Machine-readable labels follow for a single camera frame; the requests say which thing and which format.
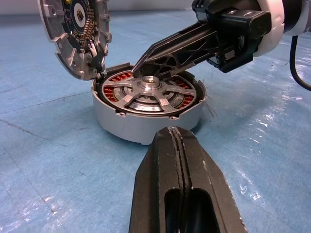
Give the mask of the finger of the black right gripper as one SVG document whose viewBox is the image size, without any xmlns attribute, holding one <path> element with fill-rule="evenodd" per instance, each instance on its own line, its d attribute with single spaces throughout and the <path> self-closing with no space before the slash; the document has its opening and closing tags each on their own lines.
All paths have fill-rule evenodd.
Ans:
<svg viewBox="0 0 311 233">
<path fill-rule="evenodd" d="M 132 69 L 134 77 L 155 76 L 167 78 L 212 57 L 208 51 L 178 51 L 172 54 L 149 56 Z"/>
<path fill-rule="evenodd" d="M 185 56 L 191 57 L 192 52 L 205 50 L 211 54 L 216 51 L 216 31 L 207 22 L 195 24 L 154 43 L 146 53 L 146 60 L 169 60 Z"/>
</svg>

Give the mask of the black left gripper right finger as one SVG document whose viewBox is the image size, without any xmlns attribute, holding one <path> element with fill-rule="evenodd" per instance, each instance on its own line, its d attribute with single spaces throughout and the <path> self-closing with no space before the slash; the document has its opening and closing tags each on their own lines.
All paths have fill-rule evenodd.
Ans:
<svg viewBox="0 0 311 233">
<path fill-rule="evenodd" d="M 223 173 L 189 131 L 173 127 L 180 233 L 245 233 Z"/>
</svg>

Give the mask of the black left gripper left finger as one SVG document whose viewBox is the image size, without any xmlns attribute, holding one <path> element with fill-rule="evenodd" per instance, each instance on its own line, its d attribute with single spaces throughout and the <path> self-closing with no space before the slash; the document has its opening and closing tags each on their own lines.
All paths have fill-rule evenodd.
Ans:
<svg viewBox="0 0 311 233">
<path fill-rule="evenodd" d="M 177 233 L 182 175 L 171 127 L 158 131 L 135 176 L 129 232 Z"/>
</svg>

